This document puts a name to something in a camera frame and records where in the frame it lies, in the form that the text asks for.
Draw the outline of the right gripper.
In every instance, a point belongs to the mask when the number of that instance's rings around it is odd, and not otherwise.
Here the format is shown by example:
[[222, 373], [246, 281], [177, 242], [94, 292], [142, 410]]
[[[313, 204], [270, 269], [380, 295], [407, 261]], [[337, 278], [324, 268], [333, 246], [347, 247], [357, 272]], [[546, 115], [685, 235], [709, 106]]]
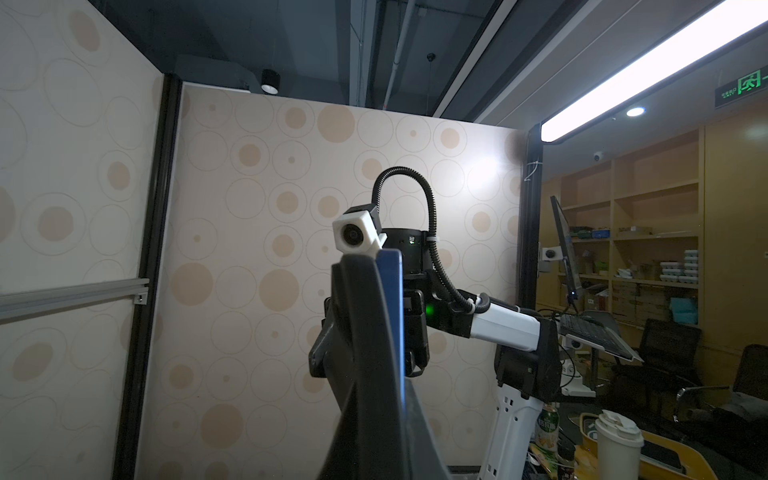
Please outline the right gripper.
[[[336, 312], [332, 297], [324, 300], [325, 317], [321, 332], [308, 355], [308, 369], [312, 377], [326, 378], [324, 360], [331, 353], [341, 353], [353, 361], [351, 333], [347, 321]], [[404, 374], [416, 378], [423, 374], [430, 353], [426, 328], [426, 303], [421, 291], [405, 289], [403, 296], [402, 354]]]

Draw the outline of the black phone case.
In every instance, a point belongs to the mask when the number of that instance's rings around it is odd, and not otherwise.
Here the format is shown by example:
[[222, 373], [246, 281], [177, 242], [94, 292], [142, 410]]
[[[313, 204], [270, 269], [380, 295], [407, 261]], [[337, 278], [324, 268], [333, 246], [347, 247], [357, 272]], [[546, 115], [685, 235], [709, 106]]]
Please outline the black phone case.
[[343, 255], [331, 270], [336, 312], [347, 321], [353, 361], [324, 360], [341, 415], [321, 479], [448, 479], [420, 401], [404, 380], [401, 413], [392, 336], [376, 258]]

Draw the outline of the blue phone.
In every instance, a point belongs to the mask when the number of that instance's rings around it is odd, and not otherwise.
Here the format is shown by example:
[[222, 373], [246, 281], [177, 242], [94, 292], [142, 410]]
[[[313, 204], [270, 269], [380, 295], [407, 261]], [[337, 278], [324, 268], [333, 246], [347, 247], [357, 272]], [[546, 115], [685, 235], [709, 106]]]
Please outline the blue phone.
[[397, 399], [402, 414], [406, 410], [404, 320], [403, 320], [403, 269], [402, 255], [397, 249], [383, 249], [377, 254], [376, 264], [382, 282], [387, 306], [389, 328], [396, 367]]

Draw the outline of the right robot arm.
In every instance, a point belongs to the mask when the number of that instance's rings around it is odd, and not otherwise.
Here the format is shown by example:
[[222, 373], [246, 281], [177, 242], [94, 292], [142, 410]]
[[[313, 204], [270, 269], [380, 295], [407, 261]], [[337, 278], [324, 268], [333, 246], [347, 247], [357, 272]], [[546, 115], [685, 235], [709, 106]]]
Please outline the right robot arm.
[[[328, 380], [341, 410], [319, 478], [448, 479], [415, 388], [404, 372], [401, 255], [352, 223], [334, 229], [342, 253], [331, 273], [310, 374]], [[560, 391], [557, 328], [497, 303], [473, 320], [471, 337], [497, 346], [499, 406], [480, 475], [519, 479], [544, 403]]]

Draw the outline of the monitor on stand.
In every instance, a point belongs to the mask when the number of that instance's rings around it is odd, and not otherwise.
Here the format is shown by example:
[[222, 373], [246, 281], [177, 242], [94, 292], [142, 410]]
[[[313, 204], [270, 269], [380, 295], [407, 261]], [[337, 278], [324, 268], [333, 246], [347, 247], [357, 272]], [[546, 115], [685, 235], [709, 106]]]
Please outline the monitor on stand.
[[566, 301], [568, 307], [572, 307], [575, 311], [578, 311], [576, 303], [582, 296], [583, 288], [578, 269], [577, 256], [575, 254], [573, 241], [570, 235], [570, 226], [557, 197], [551, 196], [550, 202], [557, 230], [559, 246], [563, 255], [563, 267], [567, 286]]

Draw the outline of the white paper cup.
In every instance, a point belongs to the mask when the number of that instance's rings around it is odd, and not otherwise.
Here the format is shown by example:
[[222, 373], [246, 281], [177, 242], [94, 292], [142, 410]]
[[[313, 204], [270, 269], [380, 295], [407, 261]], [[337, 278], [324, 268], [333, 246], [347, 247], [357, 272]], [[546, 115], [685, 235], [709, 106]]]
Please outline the white paper cup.
[[595, 421], [600, 480], [637, 480], [644, 446], [641, 429], [630, 418], [603, 410]]

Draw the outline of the black office chair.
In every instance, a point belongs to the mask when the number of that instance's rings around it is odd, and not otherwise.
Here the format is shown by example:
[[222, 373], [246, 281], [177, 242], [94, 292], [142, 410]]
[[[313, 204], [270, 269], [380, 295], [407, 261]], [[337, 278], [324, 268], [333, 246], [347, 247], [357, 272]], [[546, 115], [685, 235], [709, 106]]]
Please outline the black office chair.
[[702, 331], [674, 321], [648, 319], [637, 353], [638, 365], [617, 363], [617, 380], [642, 387], [644, 406], [650, 407], [653, 393], [676, 394], [685, 387], [701, 386], [695, 358]]

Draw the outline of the wooden shelf unit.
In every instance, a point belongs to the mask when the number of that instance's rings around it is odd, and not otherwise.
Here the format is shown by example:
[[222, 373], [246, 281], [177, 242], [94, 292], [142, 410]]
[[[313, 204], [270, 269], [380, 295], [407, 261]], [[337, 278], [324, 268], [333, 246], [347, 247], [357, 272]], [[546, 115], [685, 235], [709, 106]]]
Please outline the wooden shelf unit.
[[541, 238], [557, 239], [550, 199], [572, 227], [580, 310], [637, 335], [650, 320], [695, 325], [702, 306], [704, 132], [697, 129], [543, 185]]

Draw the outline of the green exit sign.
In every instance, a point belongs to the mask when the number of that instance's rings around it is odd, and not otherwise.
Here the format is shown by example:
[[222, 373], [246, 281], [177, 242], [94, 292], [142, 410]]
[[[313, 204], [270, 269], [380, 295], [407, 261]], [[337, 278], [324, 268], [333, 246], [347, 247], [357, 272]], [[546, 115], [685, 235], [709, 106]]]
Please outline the green exit sign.
[[715, 90], [716, 109], [767, 90], [767, 66], [725, 83]]

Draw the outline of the ceiling light strip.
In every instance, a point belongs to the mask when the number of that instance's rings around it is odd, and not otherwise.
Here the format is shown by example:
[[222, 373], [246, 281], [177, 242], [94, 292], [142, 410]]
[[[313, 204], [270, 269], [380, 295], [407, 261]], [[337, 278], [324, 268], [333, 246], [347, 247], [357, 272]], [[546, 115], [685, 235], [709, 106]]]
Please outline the ceiling light strip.
[[540, 138], [557, 143], [653, 87], [712, 57], [767, 23], [765, 1], [722, 1], [544, 121]]

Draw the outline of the right black corner post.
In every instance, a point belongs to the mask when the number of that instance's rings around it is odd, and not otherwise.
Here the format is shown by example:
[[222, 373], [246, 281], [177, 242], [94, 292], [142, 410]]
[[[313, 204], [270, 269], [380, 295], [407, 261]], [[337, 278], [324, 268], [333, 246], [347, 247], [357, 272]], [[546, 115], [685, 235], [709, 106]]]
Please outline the right black corner post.
[[518, 222], [517, 301], [521, 307], [532, 310], [536, 308], [542, 165], [543, 142], [538, 123], [527, 134]]

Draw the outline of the black corner post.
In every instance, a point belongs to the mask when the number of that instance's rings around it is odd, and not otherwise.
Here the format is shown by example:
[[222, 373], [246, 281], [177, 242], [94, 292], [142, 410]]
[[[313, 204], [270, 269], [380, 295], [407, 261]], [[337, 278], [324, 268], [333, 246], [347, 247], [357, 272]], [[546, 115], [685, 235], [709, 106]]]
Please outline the black corner post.
[[527, 134], [518, 222], [517, 301], [521, 307], [532, 310], [536, 308], [542, 165], [543, 142], [538, 123]]
[[167, 215], [173, 189], [173, 169], [178, 123], [183, 104], [183, 81], [174, 74], [163, 78], [153, 160], [149, 170], [139, 279], [147, 293], [134, 307], [114, 460], [113, 479], [133, 479], [136, 474], [146, 396], [154, 318], [165, 244]]

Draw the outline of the left black corner post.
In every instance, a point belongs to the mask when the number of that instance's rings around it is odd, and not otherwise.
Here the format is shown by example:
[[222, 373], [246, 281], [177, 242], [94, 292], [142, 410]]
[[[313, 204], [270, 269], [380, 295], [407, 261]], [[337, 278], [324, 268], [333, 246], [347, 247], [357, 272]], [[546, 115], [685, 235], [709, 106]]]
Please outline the left black corner post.
[[173, 169], [178, 123], [183, 104], [183, 81], [174, 74], [163, 78], [153, 160], [149, 170], [139, 279], [147, 293], [134, 307], [114, 460], [113, 479], [133, 479], [136, 474], [146, 396], [154, 318], [165, 244], [167, 215], [173, 189]]

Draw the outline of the left aluminium rail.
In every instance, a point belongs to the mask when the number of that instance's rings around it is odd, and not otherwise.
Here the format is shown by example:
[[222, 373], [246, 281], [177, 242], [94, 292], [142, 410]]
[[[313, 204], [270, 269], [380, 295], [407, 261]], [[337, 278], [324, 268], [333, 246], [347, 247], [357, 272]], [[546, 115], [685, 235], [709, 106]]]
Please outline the left aluminium rail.
[[149, 284], [147, 278], [133, 278], [4, 294], [1, 296], [1, 324], [125, 298], [146, 300]]

